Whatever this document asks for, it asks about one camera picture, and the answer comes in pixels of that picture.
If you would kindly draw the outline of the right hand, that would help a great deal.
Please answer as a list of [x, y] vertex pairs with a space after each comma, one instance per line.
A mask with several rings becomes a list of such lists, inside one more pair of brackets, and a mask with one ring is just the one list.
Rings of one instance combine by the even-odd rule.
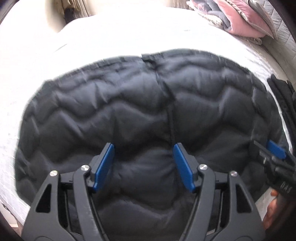
[[278, 209], [278, 192], [273, 189], [271, 191], [271, 196], [274, 197], [274, 199], [268, 205], [267, 213], [264, 216], [264, 219], [262, 221], [265, 230], [270, 228], [270, 226], [274, 222], [274, 220], [276, 218], [276, 212], [277, 212], [277, 209]]

